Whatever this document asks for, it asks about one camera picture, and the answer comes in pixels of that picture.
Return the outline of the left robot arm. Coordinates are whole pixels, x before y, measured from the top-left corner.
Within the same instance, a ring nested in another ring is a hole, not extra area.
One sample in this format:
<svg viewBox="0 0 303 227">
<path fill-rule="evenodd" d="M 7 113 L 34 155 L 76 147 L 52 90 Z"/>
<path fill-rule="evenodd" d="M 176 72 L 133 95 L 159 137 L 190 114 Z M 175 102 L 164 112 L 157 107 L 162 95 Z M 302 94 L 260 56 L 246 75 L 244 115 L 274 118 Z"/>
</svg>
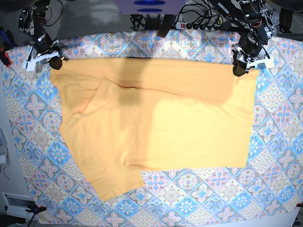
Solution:
<svg viewBox="0 0 303 227">
<path fill-rule="evenodd" d="M 270 66 L 273 62 L 265 49 L 274 34 L 275 25 L 268 10 L 260 0 L 238 1 L 249 31 L 241 35 L 233 46 L 233 73 L 240 77 L 260 64 Z"/>
</svg>

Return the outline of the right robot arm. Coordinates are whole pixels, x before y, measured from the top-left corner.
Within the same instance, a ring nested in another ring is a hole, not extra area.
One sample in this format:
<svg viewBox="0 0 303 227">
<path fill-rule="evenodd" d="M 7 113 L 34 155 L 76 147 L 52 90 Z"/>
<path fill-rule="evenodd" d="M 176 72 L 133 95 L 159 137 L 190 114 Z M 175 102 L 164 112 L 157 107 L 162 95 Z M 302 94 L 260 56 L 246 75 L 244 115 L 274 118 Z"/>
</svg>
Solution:
<svg viewBox="0 0 303 227">
<path fill-rule="evenodd" d="M 23 63 L 23 68 L 27 71 L 34 71 L 40 61 L 49 63 L 55 70 L 62 66 L 63 55 L 59 41 L 51 39 L 45 30 L 46 11 L 49 9 L 49 0 L 39 0 L 21 11 L 18 29 L 31 37 L 30 53 Z"/>
</svg>

